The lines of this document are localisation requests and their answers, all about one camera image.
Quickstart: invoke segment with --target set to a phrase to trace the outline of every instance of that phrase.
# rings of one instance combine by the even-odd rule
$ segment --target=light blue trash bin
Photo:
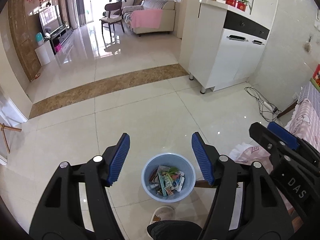
[[[149,182],[149,178],[159,165],[177,167],[180,171],[184,172],[185,180],[180,192],[175,191],[173,195],[163,197],[158,195],[154,189],[150,189],[149,185],[151,183]],[[190,161],[185,157],[175,153],[161,153],[146,163],[142,170],[141,182],[144,190],[153,199],[160,202],[173,203],[184,199],[191,193],[196,183],[196,172]]]

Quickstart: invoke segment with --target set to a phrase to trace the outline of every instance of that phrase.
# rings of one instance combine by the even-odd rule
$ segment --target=tv stand
[[[49,39],[53,53],[56,55],[56,50],[54,49],[53,41],[58,40],[59,43],[62,45],[67,38],[73,33],[73,28],[61,27],[52,33],[51,38]]]

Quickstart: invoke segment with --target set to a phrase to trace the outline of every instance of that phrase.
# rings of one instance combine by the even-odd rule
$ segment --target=white slipper
[[[153,224],[154,222],[159,222],[163,220],[174,220],[174,217],[174,208],[170,206],[162,206],[154,211],[149,225]]]

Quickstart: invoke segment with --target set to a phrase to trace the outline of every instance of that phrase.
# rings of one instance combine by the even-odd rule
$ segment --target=power strip
[[[273,108],[271,105],[269,105],[266,101],[263,102],[263,104],[268,108],[271,112],[273,112]]]

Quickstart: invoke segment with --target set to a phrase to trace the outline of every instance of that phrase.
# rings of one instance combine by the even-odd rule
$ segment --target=tile floor
[[[117,24],[112,41],[108,29],[104,29],[103,36],[100,22],[76,29],[56,60],[43,66],[41,76],[27,87],[30,100],[36,103],[100,79],[178,63],[181,40],[173,35],[151,33],[138,37],[127,28],[123,33]]]
[[[266,122],[255,99],[244,91],[247,85],[201,95],[199,83],[183,76],[113,92],[33,118],[22,124],[21,133],[14,134],[8,165],[0,166],[0,195],[28,231],[41,194],[59,163],[85,163],[127,132],[131,147],[118,181],[107,193],[124,237],[147,240],[151,215],[163,203],[150,199],[142,188],[144,164],[159,153],[178,153],[190,160],[200,179],[191,148],[193,132],[199,131],[220,154],[228,154],[236,144],[250,143],[250,124]],[[83,202],[85,188],[79,187],[84,222],[92,230],[88,206]],[[215,189],[194,189],[187,198],[172,204],[176,218],[203,226],[214,194]],[[235,212],[239,212],[239,192],[236,199]]]

